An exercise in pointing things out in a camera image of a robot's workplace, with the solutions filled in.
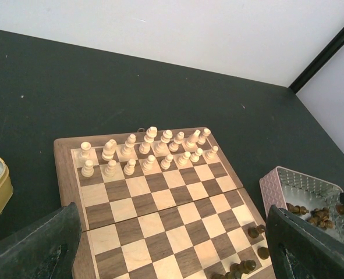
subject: black table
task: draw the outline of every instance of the black table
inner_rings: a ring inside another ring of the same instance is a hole
[[[0,240],[60,207],[54,139],[149,126],[208,126],[263,217],[275,166],[344,189],[343,153],[288,88],[0,31]]]

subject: white wall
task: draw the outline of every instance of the white wall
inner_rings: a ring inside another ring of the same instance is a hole
[[[344,153],[344,46],[297,96]]]
[[[0,29],[289,86],[344,0],[0,0]]]

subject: white pawn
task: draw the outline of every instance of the white pawn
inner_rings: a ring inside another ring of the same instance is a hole
[[[146,135],[143,138],[142,144],[139,146],[139,152],[141,154],[148,154],[151,148],[151,144],[154,142],[154,138],[157,136],[158,129],[156,127],[150,127],[146,131]]]
[[[183,137],[185,136],[184,132],[179,132],[169,144],[169,150],[172,152],[176,152],[178,150],[178,146],[182,143]]]
[[[117,143],[114,139],[109,140],[103,147],[102,159],[105,161],[112,160],[116,151],[116,145]]]
[[[91,177],[94,173],[94,163],[92,160],[86,160],[83,168],[81,169],[81,174],[85,177]]]
[[[156,153],[162,153],[166,149],[166,144],[171,140],[172,137],[173,134],[171,130],[165,130],[162,132],[160,142],[155,147]]]
[[[199,139],[197,140],[197,143],[200,145],[205,144],[205,141],[207,140],[207,136],[209,136],[210,134],[211,134],[211,130],[209,130],[208,128],[204,128],[203,132],[199,136]]]
[[[186,146],[192,148],[195,146],[197,140],[199,139],[200,131],[196,130],[186,141]]]
[[[145,161],[143,161],[142,167],[144,170],[151,170],[155,162],[155,156],[150,155]]]
[[[197,161],[199,161],[201,154],[203,154],[203,150],[201,148],[196,149],[195,153],[191,154],[191,157],[190,157],[191,162],[196,163]]]
[[[189,151],[186,151],[184,154],[182,154],[178,160],[177,160],[177,163],[180,165],[180,166],[185,166],[187,164],[187,161],[190,159],[191,157],[191,153]]]
[[[131,176],[134,173],[135,166],[136,166],[136,161],[134,159],[130,159],[129,161],[127,161],[127,164],[124,167],[124,173],[127,176]]]
[[[109,161],[106,168],[104,169],[104,175],[108,177],[114,176],[116,164],[117,163],[115,160]]]
[[[81,144],[81,152],[80,152],[80,155],[79,155],[79,159],[81,161],[86,161],[86,160],[89,160],[90,159],[90,148],[91,148],[91,144],[87,141],[84,141],[82,144]]]
[[[216,157],[218,151],[218,146],[213,146],[211,150],[209,150],[207,152],[207,154],[205,155],[207,157],[208,160],[213,160]]]
[[[136,135],[131,134],[126,139],[125,144],[123,147],[121,147],[120,153],[123,156],[129,156],[132,152],[132,148],[134,147],[134,144],[136,143]]]
[[[168,154],[166,155],[166,157],[164,158],[163,161],[161,161],[160,166],[162,169],[164,170],[168,170],[171,166],[171,161],[173,160],[173,155],[172,154]]]

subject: wooden chessboard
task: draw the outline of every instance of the wooden chessboard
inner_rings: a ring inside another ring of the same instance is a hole
[[[196,129],[179,131],[187,138]],[[243,278],[275,278],[270,259],[261,260],[257,248],[267,246],[264,236],[251,239],[247,229],[263,220],[247,192],[219,149],[208,160],[205,153],[217,145],[211,134],[204,145],[188,148],[183,142],[177,152],[149,154],[138,151],[146,133],[134,133],[136,145],[124,158],[120,149],[127,134],[63,138],[54,142],[54,154],[62,205],[75,202],[83,234],[75,264],[74,278],[210,278],[225,274],[229,265],[253,259],[257,267]],[[113,177],[103,175],[107,161],[101,158],[104,144],[114,139],[118,146]],[[90,142],[94,162],[91,177],[81,175],[80,144]],[[185,151],[198,147],[204,153],[197,163],[181,167],[176,160]],[[160,168],[167,154],[174,160],[168,170]],[[157,163],[143,170],[148,155]],[[123,173],[126,162],[136,160],[131,176]]]

